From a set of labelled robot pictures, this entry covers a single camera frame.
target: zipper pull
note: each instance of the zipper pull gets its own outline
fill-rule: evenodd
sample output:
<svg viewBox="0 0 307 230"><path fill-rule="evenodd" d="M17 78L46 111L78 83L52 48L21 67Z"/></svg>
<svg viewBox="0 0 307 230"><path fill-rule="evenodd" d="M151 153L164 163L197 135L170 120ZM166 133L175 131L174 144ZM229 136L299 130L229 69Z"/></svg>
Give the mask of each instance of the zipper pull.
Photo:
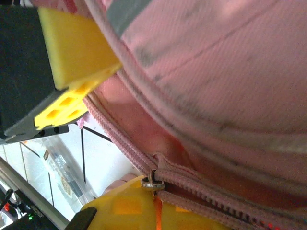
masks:
<svg viewBox="0 0 307 230"><path fill-rule="evenodd" d="M154 197L157 196L158 190L164 190L165 189L165 185L164 185L163 181L156 181L154 179L155 171L156 170L151 170L149 175L147 177L144 177L141 180L142 188L146 189L147 191L152 191Z"/></svg>

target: white tile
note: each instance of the white tile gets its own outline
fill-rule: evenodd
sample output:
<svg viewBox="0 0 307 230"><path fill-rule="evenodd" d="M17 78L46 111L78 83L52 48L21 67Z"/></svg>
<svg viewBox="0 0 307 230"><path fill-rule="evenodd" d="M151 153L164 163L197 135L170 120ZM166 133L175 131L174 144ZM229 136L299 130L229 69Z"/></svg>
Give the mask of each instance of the white tile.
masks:
<svg viewBox="0 0 307 230"><path fill-rule="evenodd" d="M25 170L29 184L52 204L48 171L40 157L36 156L25 146L21 146L24 155Z"/></svg>
<svg viewBox="0 0 307 230"><path fill-rule="evenodd" d="M7 161L6 156L5 156L5 152L4 152L4 146L0 145L0 157L2 159L4 159L5 161Z"/></svg>
<svg viewBox="0 0 307 230"><path fill-rule="evenodd" d="M72 208L70 207L69 203L63 196L62 192L60 191L55 179L51 178L51 187L53 193L53 201L54 207L69 221L73 218L75 213L73 212Z"/></svg>
<svg viewBox="0 0 307 230"><path fill-rule="evenodd" d="M76 171L79 171L80 176L83 178L81 130L77 125L71 124L69 125L69 132L60 134L59 137L70 151L72 158L75 160L75 163L78 165L78 169L76 169Z"/></svg>
<svg viewBox="0 0 307 230"><path fill-rule="evenodd" d="M85 173L96 196L115 180L133 172L132 164L113 143L83 130Z"/></svg>
<svg viewBox="0 0 307 230"><path fill-rule="evenodd" d="M12 166L24 179L26 179L24 162L19 143L4 145L4 149L8 159L8 164Z"/></svg>

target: tile grout line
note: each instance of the tile grout line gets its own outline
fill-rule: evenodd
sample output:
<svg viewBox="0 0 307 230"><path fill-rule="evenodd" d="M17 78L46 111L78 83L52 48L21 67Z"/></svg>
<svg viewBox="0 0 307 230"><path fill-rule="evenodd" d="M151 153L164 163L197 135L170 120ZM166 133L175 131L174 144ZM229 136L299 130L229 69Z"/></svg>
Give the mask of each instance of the tile grout line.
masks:
<svg viewBox="0 0 307 230"><path fill-rule="evenodd" d="M82 149L82 162L83 162L83 180L86 183L83 129L81 129L81 149Z"/></svg>
<svg viewBox="0 0 307 230"><path fill-rule="evenodd" d="M29 149L32 153L34 153L36 156L38 156L40 158L40 156L31 148L29 148L27 145L23 144L22 142L20 142L20 144L22 144L23 146L25 146L27 149Z"/></svg>
<svg viewBox="0 0 307 230"><path fill-rule="evenodd" d="M29 181L28 181L27 170L25 169L24 152L23 152L23 150L22 150L22 148L21 148L21 143L20 143L20 142L19 142L19 147L20 147L21 157L23 158L23 163L24 163L25 178L26 178L27 182L29 182Z"/></svg>
<svg viewBox="0 0 307 230"><path fill-rule="evenodd" d="M5 151L4 145L2 145L2 148L3 148L3 151L4 151L5 161L8 162L8 158L7 158L7 156L6 156L6 151Z"/></svg>
<svg viewBox="0 0 307 230"><path fill-rule="evenodd" d="M54 200L53 200L53 192L52 192L52 185L51 185L50 173L48 173L48 177L49 177L49 185L50 185L50 191L51 191L52 205L53 205L53 207L54 207Z"/></svg>

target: black plastic part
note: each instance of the black plastic part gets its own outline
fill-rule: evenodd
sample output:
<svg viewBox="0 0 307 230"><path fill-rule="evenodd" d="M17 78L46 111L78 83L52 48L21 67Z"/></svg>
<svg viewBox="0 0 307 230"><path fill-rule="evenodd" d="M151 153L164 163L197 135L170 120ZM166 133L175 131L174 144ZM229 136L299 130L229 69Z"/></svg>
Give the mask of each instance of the black plastic part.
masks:
<svg viewBox="0 0 307 230"><path fill-rule="evenodd" d="M24 217L5 227L4 230L58 230L22 191L17 190L15 193L30 209Z"/></svg>
<svg viewBox="0 0 307 230"><path fill-rule="evenodd" d="M12 0L0 0L0 5L12 5Z"/></svg>
<svg viewBox="0 0 307 230"><path fill-rule="evenodd" d="M0 145L14 143L14 142L17 142L17 141L29 140L29 139L49 137L49 136L52 136L52 135L68 133L68 132L69 132L68 125L59 126L59 127L51 127L51 128L47 128L47 129L43 129L43 130L39 131L39 133L37 133L32 138L28 138L27 136L25 138L21 138L20 136L16 136L16 137L11 138L11 139L9 139L7 141L4 141L3 139L0 139Z"/></svg>
<svg viewBox="0 0 307 230"><path fill-rule="evenodd" d="M78 212L67 225L65 230L87 230L92 220L96 215L97 209L94 207L88 207Z"/></svg>
<svg viewBox="0 0 307 230"><path fill-rule="evenodd" d="M66 90L55 88L36 8L0 7L0 25L0 138L17 142Z"/></svg>
<svg viewBox="0 0 307 230"><path fill-rule="evenodd" d="M19 6L19 5L20 5L20 0L14 0L13 4L14 4L15 6Z"/></svg>
<svg viewBox="0 0 307 230"><path fill-rule="evenodd" d="M15 209L15 207L13 207L10 204L10 198L12 194L13 194L13 190L11 189L9 189L6 193L4 193L2 189L0 189L0 202L1 202L0 210L14 222L18 220L18 214L17 214L17 210Z"/></svg>

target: pink zipper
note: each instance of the pink zipper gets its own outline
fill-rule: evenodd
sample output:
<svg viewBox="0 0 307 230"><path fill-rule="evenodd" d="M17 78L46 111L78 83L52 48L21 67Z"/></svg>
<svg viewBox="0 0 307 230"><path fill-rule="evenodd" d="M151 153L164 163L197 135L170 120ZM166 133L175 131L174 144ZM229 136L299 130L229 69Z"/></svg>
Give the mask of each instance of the pink zipper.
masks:
<svg viewBox="0 0 307 230"><path fill-rule="evenodd" d="M107 111L101 105L95 93L84 99L90 113L109 134L110 138L120 148L130 162L144 175L157 169L157 161L143 154L116 125ZM276 212L269 208L249 203L242 198L229 194L211 184L193 179L183 170L157 169L156 180L164 181L189 194L199 198L202 202L195 202L168 191L157 191L158 196L165 202L185 208L197 214L207 216L226 226L237 230L268 229L268 230L304 230L306 224L295 219L286 212Z"/></svg>
<svg viewBox="0 0 307 230"><path fill-rule="evenodd" d="M221 222L233 229L304 230L307 225L282 211L261 207L203 181L193 180L177 172L158 169L155 179L173 184L205 201L198 204L166 191L157 191L158 196L173 205L180 206Z"/></svg>
<svg viewBox="0 0 307 230"><path fill-rule="evenodd" d="M159 120L159 123L163 127L169 128L168 131L170 132L171 124L170 121L165 120L164 117L159 115L159 111L155 111L155 106L150 103L154 103L154 100L149 101L148 98L142 96L141 89L146 89L149 92L154 92L155 97L159 97L159 101L166 101L165 98L160 91L148 81L148 78L144 71L138 66L135 61L134 56L131 54L127 46L118 38L115 34L111 24L108 22L106 17L106 9L101 8L100 5L96 2L96 0L84 0L88 6L89 11L91 12L93 18L95 19L97 25L99 26L100 30L104 34L106 40L109 42L110 46L112 47L114 53L117 55L119 60L124 66L124 69L118 72L120 79L124 82L126 86L129 86L130 92L135 96L136 100L146 109L147 112L155 119ZM169 109L169 103L165 103L165 108ZM182 123L184 123L184 119L178 118ZM174 130L171 134L176 137L182 137L186 134L182 132L182 130ZM195 146L199 150L202 148L201 144L195 141L193 138L186 140L191 145ZM288 191L291 194L296 195L305 195L306 187L303 184L294 183L291 180L286 180L283 178L277 178L274 176L269 175L268 173L263 173L261 171L255 170L251 167L246 167L245 165L241 164L233 164L232 161L229 159L215 154L214 152L208 153L207 158L217 164L222 165L225 169L233 171L237 174L244 174L247 178L252 179L260 184L274 187L276 189L281 189L284 191Z"/></svg>
<svg viewBox="0 0 307 230"><path fill-rule="evenodd" d="M138 68L127 47L113 32L111 25L107 22L105 11L94 0L85 0L85 2L97 25L112 46L114 52L124 63L127 71L138 75L139 79L142 80L142 71ZM132 85L133 82L125 82L125 84ZM146 98L142 97L142 93L135 94L135 96L143 102L146 101ZM138 170L148 175L152 169L157 169L157 161L143 154L133 145L128 135L122 133L115 122L112 121L112 118L104 110L94 93L88 96L84 102L93 117ZM191 179L187 175L179 174L177 171L157 169L155 179L186 190L203 202L188 200L168 191L157 191L157 194L163 201L210 217L233 229L307 230L307 224L303 220L296 219L286 212L277 212L270 208L249 203L212 185L204 184L203 182Z"/></svg>
<svg viewBox="0 0 307 230"><path fill-rule="evenodd" d="M83 101L89 112L98 121L99 125L110 137L112 137L114 144L118 146L123 154L141 173L148 175L151 169L156 169L158 167L157 160L143 154L131 142L128 136L119 130L118 126L105 111L94 92L84 98Z"/></svg>

